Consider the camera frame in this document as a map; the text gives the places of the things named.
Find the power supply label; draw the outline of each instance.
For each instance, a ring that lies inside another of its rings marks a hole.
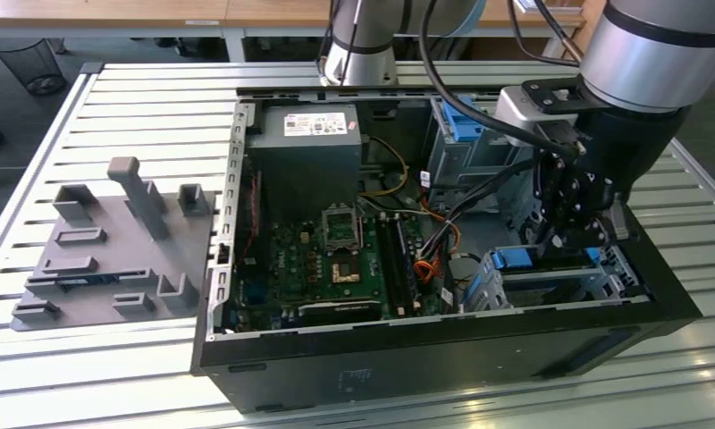
[[[285,118],[285,136],[334,136],[347,134],[345,113],[289,114]]]

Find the aluminum table slat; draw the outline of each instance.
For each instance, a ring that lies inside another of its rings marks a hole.
[[[446,71],[452,83],[504,85],[565,69],[510,62]],[[418,64],[399,74],[403,83],[425,83]],[[0,220],[0,426],[549,427],[578,419],[600,428],[715,425],[715,190],[677,143],[637,183],[632,207],[707,317],[582,377],[243,416],[213,382],[187,373],[193,318],[7,329],[58,217],[50,201],[62,184],[84,182],[96,195],[119,195],[104,180],[107,160],[139,156],[161,191],[191,181],[221,192],[242,83],[281,87],[318,79],[302,63],[111,64],[75,83]]]

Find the white label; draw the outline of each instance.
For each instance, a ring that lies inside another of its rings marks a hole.
[[[449,306],[453,305],[453,293],[445,288],[442,288],[441,290],[441,298],[445,302],[449,303]]]
[[[186,25],[219,25],[219,21],[186,21]]]
[[[285,136],[333,136],[347,134],[345,114],[289,114],[285,118]]]
[[[70,279],[70,280],[59,280],[59,284],[87,284],[86,279]]]
[[[428,189],[432,186],[432,174],[424,170],[421,171],[421,186]]]

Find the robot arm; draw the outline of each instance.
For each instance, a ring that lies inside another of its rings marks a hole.
[[[610,0],[581,74],[505,88],[497,117],[582,147],[573,164],[537,155],[540,242],[584,248],[630,238],[633,184],[715,79],[715,0]]]
[[[341,3],[326,67],[331,84],[397,82],[391,39],[419,30],[430,1]],[[481,8],[478,18],[485,7],[476,0],[437,3],[429,33],[441,36],[465,28],[473,10]],[[434,65],[425,60],[433,78]],[[586,248],[630,238],[625,205],[633,184],[715,79],[715,0],[609,0],[578,76],[504,89],[496,120],[512,143],[558,142],[580,154],[536,150],[537,242],[545,248]]]
[[[397,84],[393,39],[397,34],[419,34],[429,0],[335,1],[334,34],[325,66],[330,85]],[[441,37],[465,34],[480,21],[485,7],[486,0],[446,1],[445,13],[438,13],[430,22],[430,33]]]

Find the workbench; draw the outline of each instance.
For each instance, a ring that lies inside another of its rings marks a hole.
[[[323,37],[330,0],[0,0],[0,38],[225,38],[233,63],[246,62],[246,37]],[[564,47],[538,13],[518,10],[526,38]],[[578,14],[557,14],[572,35]],[[513,38],[505,0],[488,2],[469,38]]]
[[[705,318],[581,377],[242,415],[215,384],[189,374],[195,318],[11,331],[62,184],[119,195],[108,160],[136,156],[162,192],[195,182],[222,199],[235,88],[319,84],[311,63],[108,64],[86,71],[0,216],[0,427],[715,426],[715,183],[677,141],[637,182],[632,208]],[[524,62],[450,63],[441,72],[449,84],[472,86],[573,73]],[[403,85],[429,84],[421,63],[402,63],[398,75]]]

